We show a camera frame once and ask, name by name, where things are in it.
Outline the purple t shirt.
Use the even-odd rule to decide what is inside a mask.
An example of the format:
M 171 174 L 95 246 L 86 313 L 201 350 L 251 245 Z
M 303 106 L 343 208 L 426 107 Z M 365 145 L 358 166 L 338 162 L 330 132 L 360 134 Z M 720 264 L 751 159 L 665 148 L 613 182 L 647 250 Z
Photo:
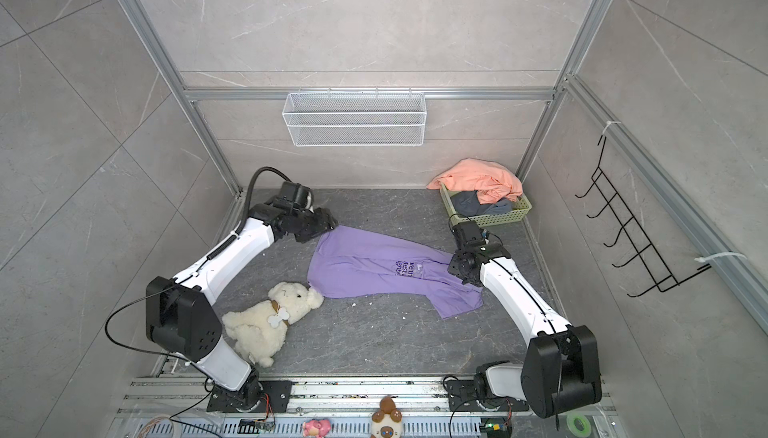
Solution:
M 422 295 L 447 319 L 483 305 L 479 287 L 449 273 L 451 259 L 416 242 L 339 226 L 320 236 L 307 277 L 326 298 Z

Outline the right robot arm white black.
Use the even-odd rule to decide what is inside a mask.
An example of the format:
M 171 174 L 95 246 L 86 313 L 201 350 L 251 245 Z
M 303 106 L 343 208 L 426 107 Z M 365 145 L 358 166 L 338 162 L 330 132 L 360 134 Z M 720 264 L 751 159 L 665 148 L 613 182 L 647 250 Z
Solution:
M 500 241 L 473 221 L 451 228 L 457 249 L 449 272 L 464 284 L 488 289 L 512 318 L 527 351 L 521 366 L 482 365 L 474 376 L 475 400 L 483 405 L 517 400 L 540 418 L 601 401 L 598 344 L 586 326 L 574 326 L 533 288 Z

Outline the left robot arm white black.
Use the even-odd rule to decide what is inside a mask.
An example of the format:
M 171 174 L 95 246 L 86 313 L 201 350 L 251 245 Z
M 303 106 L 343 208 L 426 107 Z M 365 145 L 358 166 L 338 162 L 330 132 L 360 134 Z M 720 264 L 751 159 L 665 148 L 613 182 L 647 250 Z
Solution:
M 190 361 L 213 381 L 213 392 L 228 408 L 244 412 L 257 408 L 264 394 L 255 358 L 227 343 L 227 326 L 213 305 L 247 264 L 283 236 L 305 243 L 338 224 L 329 210 L 313 207 L 310 188 L 288 179 L 264 203 L 252 204 L 252 195 L 248 187 L 236 228 L 220 244 L 174 277 L 147 285 L 145 307 L 147 338 Z

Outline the dark blue t shirt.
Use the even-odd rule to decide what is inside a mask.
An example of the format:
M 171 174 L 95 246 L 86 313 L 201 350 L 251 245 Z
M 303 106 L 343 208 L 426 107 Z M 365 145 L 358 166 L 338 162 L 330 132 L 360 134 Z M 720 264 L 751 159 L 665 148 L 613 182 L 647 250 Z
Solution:
M 501 215 L 514 210 L 514 203 L 507 198 L 493 203 L 481 203 L 476 191 L 460 191 L 450 199 L 455 211 L 466 217 Z

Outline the green plastic basket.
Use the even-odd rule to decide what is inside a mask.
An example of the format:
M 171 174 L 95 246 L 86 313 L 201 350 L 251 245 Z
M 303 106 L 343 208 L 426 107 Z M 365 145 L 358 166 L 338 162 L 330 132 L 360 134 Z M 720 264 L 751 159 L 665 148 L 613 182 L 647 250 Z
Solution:
M 516 201 L 502 198 L 498 202 L 483 204 L 476 190 L 451 191 L 441 184 L 440 196 L 450 226 L 468 220 L 476 222 L 481 228 L 520 222 L 532 210 L 532 203 L 525 195 Z

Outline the orange t shirt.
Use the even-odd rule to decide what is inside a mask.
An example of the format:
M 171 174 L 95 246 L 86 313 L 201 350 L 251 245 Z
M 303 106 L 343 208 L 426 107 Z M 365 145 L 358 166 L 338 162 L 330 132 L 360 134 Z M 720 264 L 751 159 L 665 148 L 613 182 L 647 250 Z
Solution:
M 427 184 L 431 190 L 441 186 L 450 191 L 475 191 L 480 204 L 504 198 L 516 202 L 524 194 L 521 180 L 505 166 L 475 158 L 460 160 Z

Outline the white plush dog toy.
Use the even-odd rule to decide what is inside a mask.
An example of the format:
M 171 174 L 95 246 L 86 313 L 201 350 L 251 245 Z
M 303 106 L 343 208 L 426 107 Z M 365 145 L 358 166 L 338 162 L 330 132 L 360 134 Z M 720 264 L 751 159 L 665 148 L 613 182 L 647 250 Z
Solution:
M 226 313 L 222 323 L 241 357 L 269 368 L 285 343 L 289 326 L 318 309 L 323 301 L 313 287 L 280 282 L 269 290 L 266 300 L 244 311 Z

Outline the green yellow electronics box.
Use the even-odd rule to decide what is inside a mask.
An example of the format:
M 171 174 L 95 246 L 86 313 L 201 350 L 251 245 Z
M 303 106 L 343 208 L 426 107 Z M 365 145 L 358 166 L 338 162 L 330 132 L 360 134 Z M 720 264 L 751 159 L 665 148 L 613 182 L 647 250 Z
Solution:
M 510 424 L 501 418 L 482 419 L 479 431 L 482 438 L 510 438 L 512 435 Z

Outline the brown white small plush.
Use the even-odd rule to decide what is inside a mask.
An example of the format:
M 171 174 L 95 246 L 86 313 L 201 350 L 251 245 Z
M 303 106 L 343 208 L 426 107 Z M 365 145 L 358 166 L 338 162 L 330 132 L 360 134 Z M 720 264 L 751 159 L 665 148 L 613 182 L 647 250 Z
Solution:
M 371 438 L 402 438 L 403 414 L 391 395 L 385 396 L 371 418 Z

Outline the green tape roll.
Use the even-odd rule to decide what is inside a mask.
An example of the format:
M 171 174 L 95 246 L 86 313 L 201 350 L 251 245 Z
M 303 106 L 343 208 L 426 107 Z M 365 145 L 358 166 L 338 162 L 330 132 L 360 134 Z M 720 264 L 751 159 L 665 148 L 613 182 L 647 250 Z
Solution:
M 592 423 L 585 415 L 578 413 L 568 414 L 566 426 L 573 437 L 590 438 L 592 436 Z

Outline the pink small toy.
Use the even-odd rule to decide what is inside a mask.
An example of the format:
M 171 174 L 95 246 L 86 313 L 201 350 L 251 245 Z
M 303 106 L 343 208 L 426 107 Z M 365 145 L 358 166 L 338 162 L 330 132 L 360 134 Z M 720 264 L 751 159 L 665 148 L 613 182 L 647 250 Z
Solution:
M 302 436 L 304 438 L 316 437 L 325 438 L 332 431 L 332 424 L 328 419 L 309 420 L 302 425 Z

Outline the small electronics board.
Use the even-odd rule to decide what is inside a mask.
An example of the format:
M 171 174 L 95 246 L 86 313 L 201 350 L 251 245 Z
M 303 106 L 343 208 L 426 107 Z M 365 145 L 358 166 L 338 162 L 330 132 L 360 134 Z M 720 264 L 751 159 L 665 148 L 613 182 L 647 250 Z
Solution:
M 274 429 L 274 423 L 265 420 L 240 419 L 237 433 L 240 435 L 258 435 Z

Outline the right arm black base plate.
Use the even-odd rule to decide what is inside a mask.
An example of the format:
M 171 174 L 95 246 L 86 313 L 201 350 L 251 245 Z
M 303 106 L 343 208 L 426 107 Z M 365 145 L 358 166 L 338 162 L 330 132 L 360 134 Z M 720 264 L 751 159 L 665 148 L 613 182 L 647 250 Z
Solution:
M 454 375 L 442 378 L 441 386 L 447 395 L 451 412 L 527 412 L 525 401 L 514 398 L 494 398 L 479 392 L 471 379 L 459 379 Z

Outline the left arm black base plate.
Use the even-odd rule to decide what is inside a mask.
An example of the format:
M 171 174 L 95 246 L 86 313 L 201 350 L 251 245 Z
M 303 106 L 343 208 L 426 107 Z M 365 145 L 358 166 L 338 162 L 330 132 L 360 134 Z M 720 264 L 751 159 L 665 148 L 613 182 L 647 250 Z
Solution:
M 293 382 L 289 380 L 250 381 L 238 391 L 213 386 L 208 412 L 283 413 L 287 411 Z

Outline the aluminium frame rail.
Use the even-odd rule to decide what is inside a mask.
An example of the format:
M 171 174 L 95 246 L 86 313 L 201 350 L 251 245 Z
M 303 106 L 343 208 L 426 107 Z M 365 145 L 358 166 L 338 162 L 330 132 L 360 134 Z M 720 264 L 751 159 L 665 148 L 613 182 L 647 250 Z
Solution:
M 148 52 L 152 62 L 155 64 L 160 76 L 166 82 L 172 96 L 179 104 L 183 114 L 190 122 L 197 136 L 200 138 L 204 148 L 208 152 L 213 164 L 219 171 L 225 184 L 234 196 L 240 194 L 240 183 L 230 164 L 225 158 L 213 133 L 206 124 L 203 116 L 194 104 L 186 96 L 186 89 L 179 70 L 176 68 L 169 52 L 166 50 L 162 40 L 158 36 L 145 8 L 140 0 L 117 0 L 121 6 L 128 22 L 132 25 L 138 38 L 141 40 L 146 52 Z

